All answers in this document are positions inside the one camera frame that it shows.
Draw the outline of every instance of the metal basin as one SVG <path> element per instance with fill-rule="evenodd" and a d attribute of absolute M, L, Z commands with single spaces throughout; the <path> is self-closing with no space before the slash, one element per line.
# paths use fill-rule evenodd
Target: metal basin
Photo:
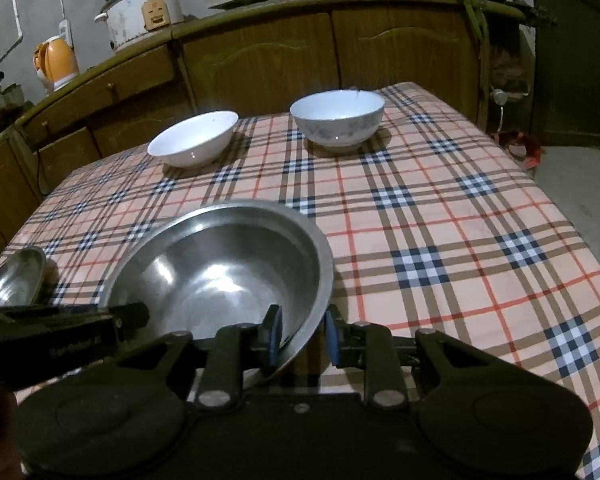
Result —
<path fill-rule="evenodd" d="M 278 304 L 282 368 L 318 327 L 332 287 L 320 229 L 284 205 L 245 200 L 198 209 L 149 234 L 120 261 L 99 306 L 146 304 L 138 346 L 177 330 L 209 338 L 225 325 L 260 323 Z"/>
<path fill-rule="evenodd" d="M 34 304 L 45 273 L 46 256 L 39 247 L 20 249 L 0 266 L 0 306 Z"/>

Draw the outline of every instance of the orange electric kettle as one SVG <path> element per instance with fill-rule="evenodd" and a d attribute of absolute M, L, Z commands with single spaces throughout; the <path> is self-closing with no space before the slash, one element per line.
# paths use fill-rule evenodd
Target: orange electric kettle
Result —
<path fill-rule="evenodd" d="M 49 38 L 36 47 L 33 66 L 48 94 L 80 73 L 74 51 L 61 36 Z"/>

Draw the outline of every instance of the concrete floor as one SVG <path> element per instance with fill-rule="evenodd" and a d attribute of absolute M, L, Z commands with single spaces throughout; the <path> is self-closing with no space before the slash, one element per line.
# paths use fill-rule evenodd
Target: concrete floor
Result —
<path fill-rule="evenodd" d="M 536 182 L 576 226 L 600 262 L 600 150 L 545 147 Z"/>

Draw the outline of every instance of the screw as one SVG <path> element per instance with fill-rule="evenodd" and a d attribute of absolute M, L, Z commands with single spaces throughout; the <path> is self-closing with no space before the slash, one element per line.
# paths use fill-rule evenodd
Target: screw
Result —
<path fill-rule="evenodd" d="M 380 390 L 374 395 L 373 402 L 381 408 L 394 408 L 404 402 L 404 394 L 398 390 Z"/>
<path fill-rule="evenodd" d="M 208 408 L 220 408 L 231 400 L 231 395 L 222 390 L 209 390 L 198 396 L 198 402 Z"/>
<path fill-rule="evenodd" d="M 294 406 L 294 411 L 302 415 L 309 411 L 309 405 L 306 402 L 300 402 Z"/>

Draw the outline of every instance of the table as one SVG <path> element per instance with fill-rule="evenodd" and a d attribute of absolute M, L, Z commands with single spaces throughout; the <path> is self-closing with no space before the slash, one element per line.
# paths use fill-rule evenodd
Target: table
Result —
<path fill-rule="evenodd" d="M 413 83 L 379 91 L 378 133 L 333 156 L 288 114 L 242 120 L 221 159 L 165 168 L 146 147 L 72 173 L 3 256 L 28 244 L 57 266 L 53 303 L 97 302 L 152 228 L 230 198 L 281 202 L 327 235 L 333 303 L 397 335 L 434 327 L 563 384 L 590 407 L 587 479 L 600 478 L 600 264 L 574 226 L 486 134 Z M 271 388 L 360 390 L 316 337 Z"/>

